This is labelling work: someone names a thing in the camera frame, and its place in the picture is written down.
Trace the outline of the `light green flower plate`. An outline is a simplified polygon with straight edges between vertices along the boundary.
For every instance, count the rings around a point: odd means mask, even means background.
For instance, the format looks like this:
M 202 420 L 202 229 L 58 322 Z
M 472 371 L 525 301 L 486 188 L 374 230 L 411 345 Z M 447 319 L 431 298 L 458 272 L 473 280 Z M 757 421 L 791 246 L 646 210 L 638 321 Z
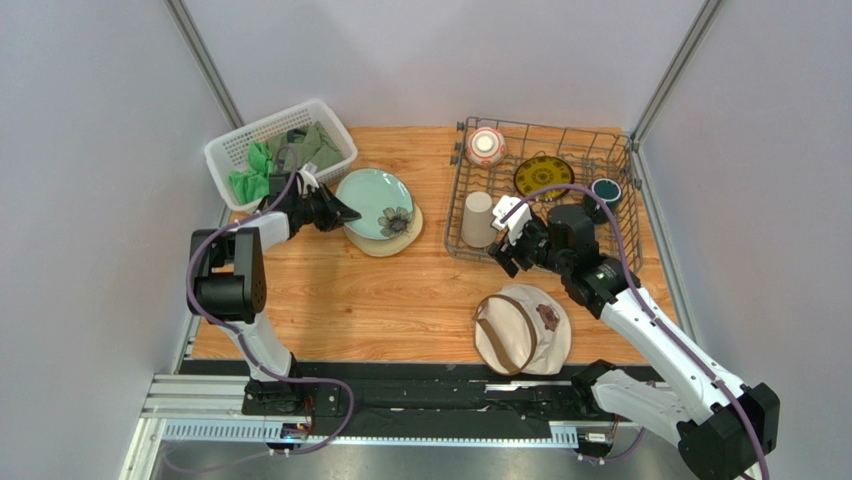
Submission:
M 341 180 L 337 197 L 360 214 L 345 229 L 368 240 L 387 241 L 401 236 L 414 220 L 414 202 L 406 185 L 395 175 L 375 169 L 354 170 Z

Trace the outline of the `cream bird plate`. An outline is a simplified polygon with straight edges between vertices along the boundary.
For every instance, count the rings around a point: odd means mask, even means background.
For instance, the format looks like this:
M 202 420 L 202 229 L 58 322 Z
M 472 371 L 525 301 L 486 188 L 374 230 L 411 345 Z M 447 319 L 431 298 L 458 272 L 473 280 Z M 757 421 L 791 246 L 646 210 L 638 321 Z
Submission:
M 396 255 L 410 246 L 421 234 L 424 225 L 424 216 L 419 205 L 413 203 L 412 220 L 408 228 L 399 236 L 387 240 L 372 240 L 361 237 L 348 227 L 344 233 L 348 240 L 363 253 L 377 258 Z

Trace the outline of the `yellow patterned black-rim plate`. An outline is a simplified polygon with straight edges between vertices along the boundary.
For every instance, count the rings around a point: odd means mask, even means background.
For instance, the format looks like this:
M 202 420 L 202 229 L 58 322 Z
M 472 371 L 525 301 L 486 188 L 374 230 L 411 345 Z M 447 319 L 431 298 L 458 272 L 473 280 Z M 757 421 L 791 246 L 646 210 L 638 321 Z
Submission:
M 548 186 L 573 183 L 574 180 L 574 169 L 565 160 L 549 155 L 523 161 L 513 176 L 515 190 L 522 196 Z

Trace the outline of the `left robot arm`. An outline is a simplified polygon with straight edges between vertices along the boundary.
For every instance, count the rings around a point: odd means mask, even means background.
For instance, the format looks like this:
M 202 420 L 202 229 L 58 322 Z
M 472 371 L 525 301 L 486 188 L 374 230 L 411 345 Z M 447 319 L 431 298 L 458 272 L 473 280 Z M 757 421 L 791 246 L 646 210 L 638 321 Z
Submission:
M 218 229 L 190 237 L 186 297 L 190 311 L 219 327 L 249 366 L 246 395 L 251 400 L 301 402 L 309 382 L 298 373 L 294 355 L 277 338 L 266 313 L 264 252 L 312 225 L 334 231 L 362 218 L 327 186 L 272 191 L 262 210 Z

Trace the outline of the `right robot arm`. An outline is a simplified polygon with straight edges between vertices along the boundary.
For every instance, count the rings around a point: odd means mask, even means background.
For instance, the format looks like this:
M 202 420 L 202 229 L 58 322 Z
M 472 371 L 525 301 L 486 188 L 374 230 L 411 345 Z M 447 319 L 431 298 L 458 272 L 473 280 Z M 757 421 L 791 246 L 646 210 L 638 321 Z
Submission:
M 769 478 L 778 395 L 764 383 L 747 385 L 688 338 L 624 257 L 600 252 L 582 206 L 558 205 L 542 220 L 522 199 L 504 196 L 493 216 L 506 234 L 489 254 L 510 276 L 532 267 L 559 275 L 569 297 L 631 343 L 670 388 L 662 392 L 596 361 L 575 382 L 591 407 L 666 439 L 700 479 Z

